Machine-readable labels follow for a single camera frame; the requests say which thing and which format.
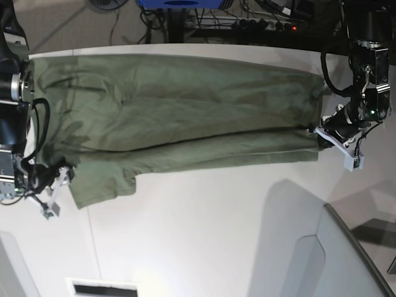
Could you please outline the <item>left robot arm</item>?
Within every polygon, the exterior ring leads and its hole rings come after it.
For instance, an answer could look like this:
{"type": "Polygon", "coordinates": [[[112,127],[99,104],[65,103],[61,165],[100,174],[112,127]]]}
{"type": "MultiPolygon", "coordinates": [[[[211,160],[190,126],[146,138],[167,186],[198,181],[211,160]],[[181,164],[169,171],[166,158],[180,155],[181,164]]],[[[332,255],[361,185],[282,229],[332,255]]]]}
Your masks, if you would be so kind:
{"type": "Polygon", "coordinates": [[[321,147],[338,148],[345,156],[344,167],[353,171],[363,167],[363,140],[390,110],[389,52],[395,12],[391,1],[340,1],[340,10],[342,33],[323,48],[321,66],[329,89],[349,102],[338,105],[333,115],[322,117],[313,132],[321,147]],[[344,40],[349,44],[353,83],[340,90],[330,79],[327,53],[344,40]]]}

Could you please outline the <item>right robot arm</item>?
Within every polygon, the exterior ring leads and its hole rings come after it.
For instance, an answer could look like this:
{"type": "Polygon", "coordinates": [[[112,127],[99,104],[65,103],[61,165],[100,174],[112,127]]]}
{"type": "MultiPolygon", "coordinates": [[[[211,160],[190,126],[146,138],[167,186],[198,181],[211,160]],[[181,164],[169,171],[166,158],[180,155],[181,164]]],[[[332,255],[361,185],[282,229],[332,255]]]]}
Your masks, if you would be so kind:
{"type": "Polygon", "coordinates": [[[50,124],[50,105],[35,98],[34,62],[12,1],[1,1],[1,204],[31,201],[46,218],[57,217],[59,190],[74,177],[64,157],[38,162],[50,124]]]}

